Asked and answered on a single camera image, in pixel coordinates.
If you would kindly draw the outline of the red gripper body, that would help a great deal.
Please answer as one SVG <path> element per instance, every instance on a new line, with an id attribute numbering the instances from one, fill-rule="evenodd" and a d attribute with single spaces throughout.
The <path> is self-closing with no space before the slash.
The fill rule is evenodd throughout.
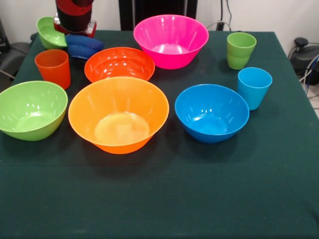
<path id="1" fill-rule="evenodd" d="M 59 31 L 59 32 L 62 32 L 64 34 L 75 34 L 75 35 L 83 35 L 83 36 L 87 36 L 87 37 L 91 37 L 93 38 L 94 35 L 95 35 L 95 32 L 96 32 L 96 28 L 97 28 L 97 24 L 94 23 L 94 24 L 90 24 L 88 25 L 88 27 L 83 30 L 83 31 L 80 31 L 80 32 L 72 32 L 72 31 L 69 31 L 67 29 L 65 29 L 62 25 L 60 24 L 54 24 L 54 29 Z"/>

